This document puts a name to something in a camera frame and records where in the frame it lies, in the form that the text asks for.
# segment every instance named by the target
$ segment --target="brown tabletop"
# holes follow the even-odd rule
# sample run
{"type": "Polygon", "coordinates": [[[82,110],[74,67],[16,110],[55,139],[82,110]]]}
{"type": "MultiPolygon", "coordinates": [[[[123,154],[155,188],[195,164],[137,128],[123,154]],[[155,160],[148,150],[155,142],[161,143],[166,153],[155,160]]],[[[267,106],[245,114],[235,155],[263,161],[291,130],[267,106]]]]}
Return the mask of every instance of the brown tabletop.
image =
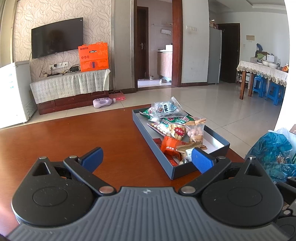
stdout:
{"type": "MultiPolygon", "coordinates": [[[[146,106],[0,130],[0,233],[7,235],[17,226],[11,198],[40,156],[62,161],[69,155],[82,156],[100,146],[104,161],[94,174],[117,190],[121,186],[172,186],[177,191],[200,175],[196,171],[173,181],[169,179],[132,119],[132,109],[146,106]]],[[[227,157],[243,161],[232,150],[228,151],[227,157]]]]}

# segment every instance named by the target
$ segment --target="refrigerator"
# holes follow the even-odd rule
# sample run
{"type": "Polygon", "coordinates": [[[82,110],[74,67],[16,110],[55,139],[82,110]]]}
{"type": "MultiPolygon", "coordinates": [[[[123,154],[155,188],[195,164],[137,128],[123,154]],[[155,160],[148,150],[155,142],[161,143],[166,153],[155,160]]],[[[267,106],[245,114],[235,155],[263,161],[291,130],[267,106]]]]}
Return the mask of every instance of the refrigerator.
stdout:
{"type": "Polygon", "coordinates": [[[29,61],[0,68],[0,128],[25,123],[36,111],[30,83],[29,61]]]}
{"type": "Polygon", "coordinates": [[[222,30],[210,28],[208,84],[218,84],[221,70],[222,30]]]}

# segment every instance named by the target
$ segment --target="lace trim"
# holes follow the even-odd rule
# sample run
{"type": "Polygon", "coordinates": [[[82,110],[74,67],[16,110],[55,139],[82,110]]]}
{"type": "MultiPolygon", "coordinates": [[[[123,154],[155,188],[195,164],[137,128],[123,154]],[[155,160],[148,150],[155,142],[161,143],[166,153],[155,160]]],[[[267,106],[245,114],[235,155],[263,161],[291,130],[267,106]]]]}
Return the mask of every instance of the lace trim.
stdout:
{"type": "Polygon", "coordinates": [[[283,85],[283,86],[287,86],[287,82],[282,80],[282,79],[279,79],[279,78],[275,78],[274,76],[271,76],[269,74],[266,74],[266,73],[263,73],[259,70],[255,70],[255,69],[252,69],[252,68],[247,68],[247,67],[243,67],[243,66],[238,66],[237,67],[237,71],[247,71],[249,73],[253,73],[253,74],[257,74],[257,75],[260,75],[261,77],[264,77],[268,80],[271,80],[272,82],[276,83],[276,84],[279,84],[279,85],[283,85]]]}

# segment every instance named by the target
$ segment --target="blue plastic bag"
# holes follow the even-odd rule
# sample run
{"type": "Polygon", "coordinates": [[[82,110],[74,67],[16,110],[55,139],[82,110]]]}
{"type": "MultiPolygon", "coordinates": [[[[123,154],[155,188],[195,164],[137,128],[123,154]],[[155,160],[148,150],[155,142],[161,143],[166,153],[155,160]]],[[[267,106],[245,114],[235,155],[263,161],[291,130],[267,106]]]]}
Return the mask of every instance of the blue plastic bag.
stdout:
{"type": "Polygon", "coordinates": [[[246,155],[256,156],[273,181],[284,182],[287,177],[296,176],[296,164],[292,163],[292,145],[288,139],[275,132],[262,136],[246,155]]]}

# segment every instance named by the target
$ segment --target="bowl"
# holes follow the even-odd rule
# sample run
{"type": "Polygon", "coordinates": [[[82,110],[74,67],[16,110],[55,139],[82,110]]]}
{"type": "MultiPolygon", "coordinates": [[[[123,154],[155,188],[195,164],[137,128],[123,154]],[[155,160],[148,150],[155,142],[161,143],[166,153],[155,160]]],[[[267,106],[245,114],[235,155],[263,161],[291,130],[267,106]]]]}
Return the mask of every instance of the bowl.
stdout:
{"type": "Polygon", "coordinates": [[[269,62],[268,61],[262,60],[262,62],[263,62],[263,65],[269,67],[269,62]]]}
{"type": "Polygon", "coordinates": [[[279,66],[277,64],[269,62],[269,67],[271,67],[273,69],[277,69],[279,66]]]}

